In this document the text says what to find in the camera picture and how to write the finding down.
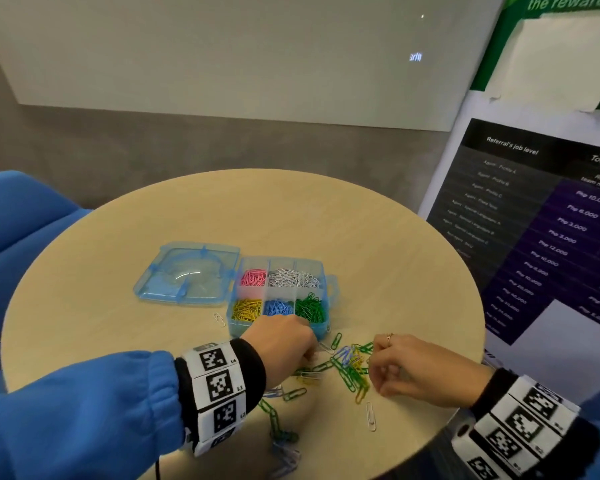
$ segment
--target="black and white wristband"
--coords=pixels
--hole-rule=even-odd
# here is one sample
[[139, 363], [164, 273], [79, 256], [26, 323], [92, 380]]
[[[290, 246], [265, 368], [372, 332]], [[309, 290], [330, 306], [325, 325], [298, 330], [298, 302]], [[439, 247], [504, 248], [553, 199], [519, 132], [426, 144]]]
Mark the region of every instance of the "black and white wristband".
[[182, 358], [191, 377], [191, 399], [197, 410], [194, 424], [185, 422], [184, 448], [200, 456], [240, 429], [247, 415], [246, 384], [229, 342], [196, 347]]
[[481, 480], [579, 478], [600, 447], [578, 406], [528, 376], [497, 371], [474, 408], [476, 420], [458, 428], [452, 446]]

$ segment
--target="green banner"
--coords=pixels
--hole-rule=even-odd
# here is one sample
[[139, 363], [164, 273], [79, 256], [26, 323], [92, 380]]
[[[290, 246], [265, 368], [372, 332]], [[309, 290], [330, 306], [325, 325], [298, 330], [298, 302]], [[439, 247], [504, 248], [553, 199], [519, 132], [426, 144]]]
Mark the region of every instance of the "green banner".
[[520, 20], [543, 13], [600, 10], [600, 0], [507, 0], [478, 67], [471, 89], [484, 91], [513, 29]]

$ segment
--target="box handle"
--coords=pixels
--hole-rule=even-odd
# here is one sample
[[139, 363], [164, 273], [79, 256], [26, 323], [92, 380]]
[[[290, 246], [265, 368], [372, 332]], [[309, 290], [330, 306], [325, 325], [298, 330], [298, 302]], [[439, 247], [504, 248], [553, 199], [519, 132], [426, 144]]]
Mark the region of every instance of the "box handle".
[[338, 277], [335, 274], [328, 274], [327, 279], [327, 296], [329, 297], [329, 307], [336, 305], [340, 297], [340, 287], [338, 286]]

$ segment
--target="hand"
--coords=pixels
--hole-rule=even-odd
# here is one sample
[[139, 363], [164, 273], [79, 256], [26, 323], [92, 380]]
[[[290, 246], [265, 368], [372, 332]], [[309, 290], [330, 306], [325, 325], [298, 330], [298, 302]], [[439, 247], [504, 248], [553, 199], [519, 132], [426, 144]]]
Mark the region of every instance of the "hand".
[[401, 394], [444, 408], [468, 408], [493, 375], [485, 365], [412, 335], [393, 335], [389, 346], [387, 335], [376, 335], [369, 359], [369, 379], [385, 397]]
[[318, 340], [309, 322], [295, 315], [260, 316], [242, 334], [267, 371], [267, 389], [287, 379], [313, 355]]

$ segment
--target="round table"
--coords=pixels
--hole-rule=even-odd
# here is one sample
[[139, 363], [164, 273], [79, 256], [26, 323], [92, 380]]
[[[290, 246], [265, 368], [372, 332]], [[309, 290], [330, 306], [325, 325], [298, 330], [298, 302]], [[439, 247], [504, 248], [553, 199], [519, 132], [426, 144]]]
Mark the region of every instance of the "round table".
[[[10, 390], [62, 366], [128, 350], [188, 348], [229, 339], [218, 307], [140, 301], [132, 288], [161, 245], [214, 242], [242, 255], [321, 260], [340, 284], [330, 343], [411, 333], [479, 361], [482, 305], [471, 274], [447, 241], [410, 210], [334, 178], [273, 169], [199, 173], [116, 199], [60, 235], [29, 268], [11, 300], [2, 333]], [[327, 360], [326, 353], [321, 359]], [[300, 387], [295, 378], [285, 389]], [[371, 387], [357, 405], [337, 371], [289, 403], [270, 402], [283, 429], [298, 432], [303, 459], [291, 478], [369, 479], [400, 464], [444, 427], [453, 411]], [[377, 430], [367, 427], [365, 402]], [[263, 478], [269, 418], [251, 412], [238, 434], [199, 459], [164, 457], [162, 478]], [[149, 470], [143, 478], [153, 478]]]

